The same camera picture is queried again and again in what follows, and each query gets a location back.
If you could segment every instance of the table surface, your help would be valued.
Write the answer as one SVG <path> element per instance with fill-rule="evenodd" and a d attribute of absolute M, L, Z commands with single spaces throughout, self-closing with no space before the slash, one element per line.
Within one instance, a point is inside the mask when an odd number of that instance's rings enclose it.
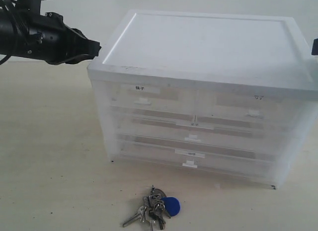
<path fill-rule="evenodd" d="M 182 205 L 167 231 L 317 229 L 317 124 L 278 190 L 185 168 L 109 163 L 86 66 L 0 67 L 2 231 L 149 230 L 121 223 L 152 184 Z"/>

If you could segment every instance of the cable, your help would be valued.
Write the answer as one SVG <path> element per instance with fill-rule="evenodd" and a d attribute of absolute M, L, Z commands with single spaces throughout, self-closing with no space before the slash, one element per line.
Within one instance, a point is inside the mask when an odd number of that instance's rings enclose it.
<path fill-rule="evenodd" d="M 16 28 L 14 18 L 12 16 L 11 12 L 6 7 L 7 1 L 10 1 L 10 3 L 12 3 L 12 0 L 0 0 L 0 7 L 2 7 L 2 10 L 6 13 L 6 15 L 8 16 L 8 18 L 12 24 L 15 40 L 14 40 L 14 45 L 13 45 L 11 53 L 7 54 L 2 60 L 0 60 L 0 65 L 4 64 L 8 59 L 10 59 L 10 57 L 14 54 L 14 51 L 18 45 L 18 30 Z"/>

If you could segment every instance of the plastic storage drawer unit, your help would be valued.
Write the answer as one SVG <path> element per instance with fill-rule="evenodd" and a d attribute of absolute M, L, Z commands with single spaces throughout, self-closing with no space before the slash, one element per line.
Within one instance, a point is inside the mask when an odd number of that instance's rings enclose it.
<path fill-rule="evenodd" d="M 110 160 L 283 183 L 318 114 L 289 17 L 130 11 L 88 66 Z"/>

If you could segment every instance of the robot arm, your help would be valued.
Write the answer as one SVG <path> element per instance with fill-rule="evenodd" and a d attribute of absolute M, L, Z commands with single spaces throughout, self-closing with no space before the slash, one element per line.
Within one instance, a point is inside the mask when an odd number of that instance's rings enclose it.
<path fill-rule="evenodd" d="M 40 14 L 42 0 L 0 0 L 0 54 L 43 60 L 51 65 L 77 64 L 98 56 L 99 42 L 69 28 L 55 12 Z"/>

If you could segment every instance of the cabinet top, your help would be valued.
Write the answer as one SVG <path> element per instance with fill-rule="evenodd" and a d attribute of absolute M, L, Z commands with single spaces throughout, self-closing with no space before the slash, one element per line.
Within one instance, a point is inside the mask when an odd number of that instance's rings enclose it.
<path fill-rule="evenodd" d="M 129 11 L 96 80 L 318 101 L 318 64 L 290 17 Z"/>

